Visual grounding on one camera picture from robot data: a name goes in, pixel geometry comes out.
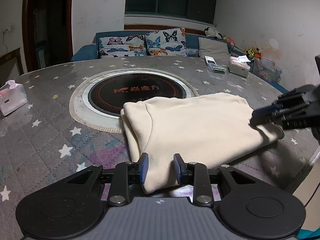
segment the wooden door frame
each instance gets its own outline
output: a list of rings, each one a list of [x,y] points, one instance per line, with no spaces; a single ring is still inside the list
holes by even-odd
[[[36,57],[36,43],[34,38],[34,17],[33,17],[33,0],[23,0],[22,2],[22,38],[24,56],[27,64],[27,71],[38,70]],[[72,25],[71,25],[71,8],[72,0],[67,0],[66,25],[67,25],[67,50],[68,57],[71,60],[73,56],[72,49]]]

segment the black round induction cooktop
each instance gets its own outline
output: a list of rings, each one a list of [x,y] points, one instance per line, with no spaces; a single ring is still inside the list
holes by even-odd
[[[89,91],[89,103],[97,110],[114,116],[126,102],[153,97],[186,98],[186,91],[174,80],[149,73],[127,73],[106,78]]]

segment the pink butterfly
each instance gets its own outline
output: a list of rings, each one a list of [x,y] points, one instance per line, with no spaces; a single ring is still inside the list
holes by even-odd
[[[121,38],[110,38],[107,45],[113,45],[113,44],[123,45],[123,42],[121,41]]]

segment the orange butterfly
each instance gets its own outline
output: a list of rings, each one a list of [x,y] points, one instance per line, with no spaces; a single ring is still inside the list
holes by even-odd
[[[143,46],[142,45],[138,45],[138,46],[129,45],[129,49],[130,50],[141,50],[141,51],[143,51]]]
[[[181,30],[182,36],[183,37],[186,36],[186,29],[185,28],[180,28],[180,30]]]
[[[155,49],[150,51],[155,56],[168,55],[165,49]]]

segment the sofa armrest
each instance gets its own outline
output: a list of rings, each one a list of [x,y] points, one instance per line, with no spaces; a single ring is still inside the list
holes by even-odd
[[[95,44],[82,46],[82,48],[73,55],[71,61],[82,61],[90,59],[98,59],[98,51]]]

